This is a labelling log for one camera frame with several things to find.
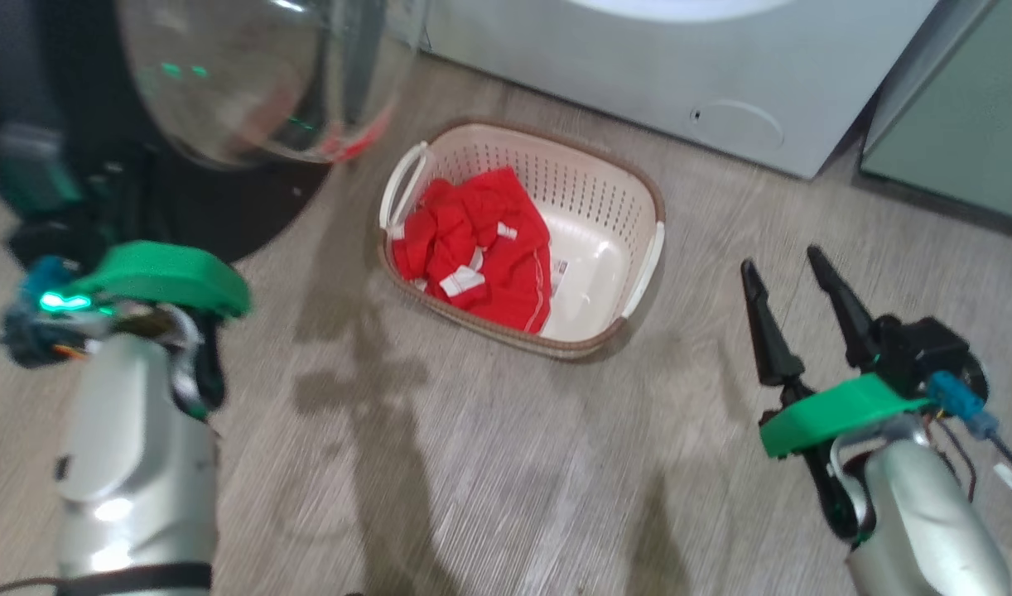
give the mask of white washing machine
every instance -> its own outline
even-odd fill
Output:
[[[432,53],[819,172],[937,0],[436,0]]]

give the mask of red clothing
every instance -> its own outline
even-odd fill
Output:
[[[396,268],[484,320],[539,333],[551,313],[551,234],[512,167],[460,185],[431,181],[391,230]]]

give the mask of wooden floor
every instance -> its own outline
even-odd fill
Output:
[[[756,420],[777,397],[757,385],[738,279],[755,257],[808,380],[834,385],[850,371],[813,242],[873,313],[935,314],[971,339],[1012,442],[1012,238],[856,188],[854,150],[793,180],[431,60],[404,104],[240,265],[258,310],[226,332],[216,594],[853,593],[805,464],[761,455]],[[572,137],[660,184],[663,267],[604,357],[492,343],[378,269],[390,170],[461,114]],[[0,240],[11,222],[0,206]],[[0,310],[17,279],[0,248]],[[78,369],[0,356],[0,581],[53,573],[51,469]],[[990,446],[967,445],[977,507],[1012,562],[1012,492]]]

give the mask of basket rim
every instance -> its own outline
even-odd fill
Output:
[[[429,144],[433,144],[437,139],[440,139],[445,134],[452,132],[456,129],[461,129],[465,125],[492,125],[496,129],[504,129],[507,131],[513,131],[516,133],[521,133],[522,135],[529,135],[536,137],[537,139],[543,139],[551,141],[551,143],[560,144],[567,148],[573,148],[573,150],[586,153],[597,159],[601,159],[602,162],[607,162],[609,165],[619,167],[620,170],[624,170],[627,174],[631,174],[639,179],[639,181],[646,187],[647,192],[650,192],[650,198],[654,201],[654,218],[658,224],[664,224],[665,208],[664,208],[664,198],[661,195],[661,191],[658,185],[654,183],[653,178],[650,178],[649,174],[639,170],[638,167],[632,166],[624,160],[616,158],[616,156],[608,154],[604,151],[597,150],[597,148],[589,148],[579,144],[573,139],[567,139],[560,135],[553,133],[546,133],[531,125],[524,124],[514,124],[509,123],[509,121],[495,120],[495,118],[490,117],[457,117],[449,120],[448,123],[442,125],[442,127],[436,133],[436,135],[429,141]],[[581,339],[578,342],[563,342],[559,339],[546,339],[546,337],[540,337],[533,333],[522,333],[515,329],[510,329],[505,327],[505,325],[495,324],[488,320],[483,320],[483,318],[474,316],[457,307],[450,306],[448,303],[442,303],[437,301],[437,299],[424,293],[424,291],[419,290],[413,284],[407,282],[404,277],[399,273],[399,269],[396,268],[396,263],[393,261],[392,257],[392,239],[385,230],[377,228],[378,233],[381,233],[381,242],[377,243],[377,259],[381,260],[382,266],[386,268],[389,272],[389,278],[392,279],[393,283],[397,287],[400,287],[407,295],[411,299],[422,303],[422,305],[435,311],[441,316],[448,316],[452,318],[457,318],[457,320],[463,321],[465,325],[471,325],[473,328],[477,328],[483,331],[491,337],[508,337],[509,339],[516,340],[517,342],[527,343],[533,348],[542,348],[543,350],[555,350],[560,352],[575,352],[583,353],[593,350],[593,348],[600,348],[604,346],[614,335],[616,335],[620,329],[626,324],[626,318],[617,316],[615,320],[609,322],[608,327],[603,329],[597,335],[589,337],[588,339]]]

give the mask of basket handle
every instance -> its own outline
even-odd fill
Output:
[[[381,197],[381,215],[377,217],[377,224],[382,230],[388,230],[389,226],[398,222],[399,217],[403,215],[401,211],[404,204],[407,204],[408,197],[414,192],[414,185],[418,184],[418,175],[422,173],[422,169],[429,161],[429,144],[422,141],[407,151],[397,163],[396,169],[392,170],[389,183],[385,186],[385,196]],[[404,176],[410,172],[411,167],[414,167],[414,172],[407,183],[407,189],[404,190],[403,195],[400,195],[399,186],[404,182]],[[397,197],[403,197],[403,200],[396,204],[395,211],[393,211],[393,204],[396,203]]]
[[[623,307],[623,313],[620,313],[621,317],[630,317],[636,312],[636,309],[639,308],[639,303],[642,303],[646,288],[650,286],[650,280],[654,278],[654,271],[657,269],[658,261],[661,260],[661,250],[663,248],[664,222],[658,222],[657,233],[651,239],[650,246],[646,248],[646,258],[642,262],[642,272],[639,274],[639,281],[636,282],[636,287],[631,290],[631,296],[627,299],[627,304]]]

